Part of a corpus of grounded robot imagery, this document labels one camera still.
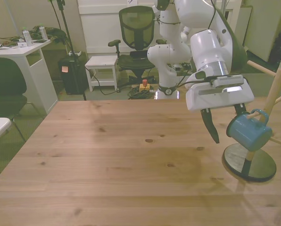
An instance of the blue mug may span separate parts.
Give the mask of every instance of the blue mug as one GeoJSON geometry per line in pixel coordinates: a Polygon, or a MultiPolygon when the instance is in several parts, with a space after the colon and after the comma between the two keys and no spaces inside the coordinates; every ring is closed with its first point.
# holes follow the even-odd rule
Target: blue mug
{"type": "Polygon", "coordinates": [[[236,116],[229,124],[226,134],[234,138],[238,143],[251,152],[262,148],[273,135],[272,128],[267,126],[269,116],[266,112],[255,109],[251,112],[259,112],[265,116],[265,122],[259,120],[247,119],[248,112],[236,116]]]}

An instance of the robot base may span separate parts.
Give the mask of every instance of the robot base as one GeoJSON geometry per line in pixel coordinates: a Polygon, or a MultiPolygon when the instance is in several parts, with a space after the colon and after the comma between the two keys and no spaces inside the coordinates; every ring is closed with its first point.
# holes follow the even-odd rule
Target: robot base
{"type": "Polygon", "coordinates": [[[250,182],[266,182],[274,177],[277,166],[272,157],[258,150],[252,161],[247,161],[248,150],[240,144],[227,147],[223,153],[223,164],[228,171],[250,182]]]}
{"type": "Polygon", "coordinates": [[[155,100],[160,100],[160,99],[179,99],[179,91],[175,91],[173,92],[172,95],[167,96],[166,94],[164,94],[162,91],[158,90],[155,94],[155,100]]]}

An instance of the wooden mug holder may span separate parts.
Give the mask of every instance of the wooden mug holder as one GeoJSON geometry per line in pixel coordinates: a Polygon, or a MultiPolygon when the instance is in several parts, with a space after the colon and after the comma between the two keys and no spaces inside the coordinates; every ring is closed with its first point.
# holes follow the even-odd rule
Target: wooden mug holder
{"type": "MultiPolygon", "coordinates": [[[[248,65],[274,77],[264,106],[264,111],[270,116],[274,106],[281,102],[281,96],[277,98],[281,89],[281,68],[275,73],[252,61],[248,61],[248,65]]],[[[261,122],[265,122],[265,117],[258,112],[248,115],[247,118],[252,119],[257,116],[260,116],[261,122]]],[[[274,137],[270,140],[281,145],[281,140],[274,137]]],[[[266,152],[261,149],[256,152],[249,152],[240,144],[234,144],[225,149],[223,162],[232,173],[253,182],[268,181],[274,177],[277,170],[274,160],[266,152]]]]}

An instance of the mug handle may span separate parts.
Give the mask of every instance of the mug handle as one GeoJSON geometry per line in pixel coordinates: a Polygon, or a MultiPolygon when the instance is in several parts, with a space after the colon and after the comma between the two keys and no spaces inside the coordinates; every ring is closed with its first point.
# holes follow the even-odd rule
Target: mug handle
{"type": "Polygon", "coordinates": [[[253,113],[255,113],[255,112],[259,112],[260,114],[262,114],[262,115],[264,115],[265,116],[265,118],[266,118],[266,120],[265,120],[265,126],[267,125],[267,123],[268,123],[268,121],[269,121],[269,116],[268,116],[268,114],[265,112],[265,111],[262,111],[262,110],[260,110],[260,109],[254,109],[252,112],[251,112],[251,114],[253,114],[253,113]]]}

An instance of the black round base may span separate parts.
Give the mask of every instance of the black round base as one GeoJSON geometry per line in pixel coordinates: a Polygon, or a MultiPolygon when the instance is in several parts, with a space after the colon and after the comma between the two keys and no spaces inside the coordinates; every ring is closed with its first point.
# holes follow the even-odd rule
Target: black round base
{"type": "Polygon", "coordinates": [[[235,175],[246,181],[266,182],[274,177],[277,166],[272,157],[258,150],[252,161],[246,160],[248,150],[240,144],[227,147],[223,153],[223,163],[235,175]]]}

